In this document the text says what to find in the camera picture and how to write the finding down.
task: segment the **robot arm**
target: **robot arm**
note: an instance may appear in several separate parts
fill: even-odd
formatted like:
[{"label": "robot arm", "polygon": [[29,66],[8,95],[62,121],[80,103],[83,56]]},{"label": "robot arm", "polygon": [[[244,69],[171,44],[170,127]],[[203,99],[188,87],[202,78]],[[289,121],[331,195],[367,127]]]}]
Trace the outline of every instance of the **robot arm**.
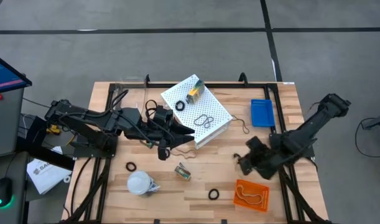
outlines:
[{"label": "robot arm", "polygon": [[345,116],[350,104],[336,94],[328,94],[319,102],[317,112],[299,128],[282,134],[271,134],[271,149],[256,136],[253,137],[246,143],[250,148],[248,154],[244,157],[235,154],[239,157],[238,164],[242,172],[248,175],[255,169],[263,178],[270,179],[281,165],[308,157],[306,154],[310,154],[311,146],[317,140],[315,134],[332,118]]},{"label": "robot arm", "polygon": [[[137,108],[119,108],[95,112],[72,105],[68,100],[53,101],[45,119],[57,125],[66,126],[87,139],[87,144],[101,151],[108,151],[113,144],[112,136],[122,132],[128,139],[146,140],[158,146],[158,157],[166,160],[166,148],[173,149],[192,141],[194,130],[179,124],[173,111],[156,106],[154,117],[143,122]],[[91,129],[96,126],[100,131]]]}]

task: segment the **wooden table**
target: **wooden table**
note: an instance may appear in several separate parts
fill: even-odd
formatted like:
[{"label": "wooden table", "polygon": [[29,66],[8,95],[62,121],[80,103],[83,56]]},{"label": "wooden table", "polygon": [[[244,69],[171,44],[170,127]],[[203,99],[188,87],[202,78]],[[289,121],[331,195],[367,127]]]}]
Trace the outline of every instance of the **wooden table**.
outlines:
[{"label": "wooden table", "polygon": [[[104,111],[109,84],[109,82],[95,83],[89,109]],[[278,87],[286,127],[288,130],[295,129],[304,121],[296,87],[284,83],[278,83]],[[162,104],[160,94],[165,90],[164,88],[129,89],[121,106],[138,107],[141,111],[145,94],[146,100],[153,99]],[[278,175],[271,180],[263,179],[257,172],[244,176],[232,159],[234,152],[240,155],[249,152],[245,142],[253,136],[268,144],[270,129],[254,128],[251,125],[250,102],[255,98],[264,99],[263,89],[216,88],[211,91],[231,114],[245,120],[250,133],[243,133],[242,122],[232,121],[227,131],[197,151],[196,158],[184,159],[182,156],[171,156],[166,161],[158,160],[156,148],[148,149],[138,141],[126,139],[122,134],[109,173],[103,223],[152,223],[156,218],[160,219],[161,223],[221,223],[222,219],[227,219],[228,223],[286,223]],[[277,111],[274,110],[278,127]],[[184,151],[191,148],[193,142],[180,146]],[[68,209],[70,209],[73,184],[85,160],[79,159],[75,163],[65,203]],[[131,195],[126,187],[130,174],[125,168],[127,162],[134,162],[138,170],[146,171],[161,186],[160,190],[149,198]],[[183,180],[174,172],[179,162],[192,173],[191,181]],[[74,199],[75,208],[89,191],[93,164],[94,159],[88,163],[78,181]],[[302,195],[317,214],[322,218],[328,218],[315,167],[309,161],[301,159],[296,163],[295,170]],[[257,212],[233,204],[234,185],[237,179],[250,180],[270,188],[268,212]],[[208,199],[208,192],[213,188],[220,191],[220,197],[211,201]],[[91,214],[93,219],[98,199],[96,195]],[[293,217],[297,219],[291,193],[290,201]]]}]

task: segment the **blue tray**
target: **blue tray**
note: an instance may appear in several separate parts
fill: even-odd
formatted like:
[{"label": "blue tray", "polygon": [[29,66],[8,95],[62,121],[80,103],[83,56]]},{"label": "blue tray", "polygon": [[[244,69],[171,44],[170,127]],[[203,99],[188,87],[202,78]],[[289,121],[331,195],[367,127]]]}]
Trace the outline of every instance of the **blue tray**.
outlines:
[{"label": "blue tray", "polygon": [[254,127],[272,127],[276,125],[271,100],[252,100],[251,113]]}]

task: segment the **yellow object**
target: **yellow object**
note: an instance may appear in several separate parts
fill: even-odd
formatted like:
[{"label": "yellow object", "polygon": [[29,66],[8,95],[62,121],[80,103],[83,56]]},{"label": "yellow object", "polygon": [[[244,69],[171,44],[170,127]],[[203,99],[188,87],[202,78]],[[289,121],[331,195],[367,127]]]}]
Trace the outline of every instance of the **yellow object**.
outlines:
[{"label": "yellow object", "polygon": [[72,136],[72,138],[66,143],[65,146],[68,146],[68,145],[73,141],[73,139],[75,138],[75,136],[76,136],[76,134],[74,134],[74,135]]},{"label": "yellow object", "polygon": [[198,80],[194,87],[187,94],[187,103],[196,103],[205,91],[205,83]]},{"label": "yellow object", "polygon": [[46,129],[46,133],[59,135],[61,130],[57,127],[57,125],[51,125],[51,127]]}]

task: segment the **white perforated board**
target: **white perforated board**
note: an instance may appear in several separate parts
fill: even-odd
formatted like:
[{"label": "white perforated board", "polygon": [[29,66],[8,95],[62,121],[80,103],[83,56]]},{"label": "white perforated board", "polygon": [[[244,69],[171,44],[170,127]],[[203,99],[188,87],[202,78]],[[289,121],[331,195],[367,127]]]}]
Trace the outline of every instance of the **white perforated board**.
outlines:
[{"label": "white perforated board", "polygon": [[[188,92],[198,80],[199,78],[196,75],[192,75],[160,94],[168,104],[169,108],[173,110],[177,119],[184,126],[195,130],[194,137],[196,144],[203,141],[205,138],[211,137],[211,134],[219,131],[223,126],[227,128],[228,126],[225,126],[225,124],[228,124],[233,119],[207,87],[205,87],[205,91],[195,104],[188,104],[185,101]],[[179,100],[185,103],[183,111],[177,111],[175,109],[176,102]],[[209,128],[194,124],[194,120],[203,114],[213,117],[213,122],[210,123]],[[202,123],[204,120],[202,119],[203,118],[199,119],[197,122]]]}]

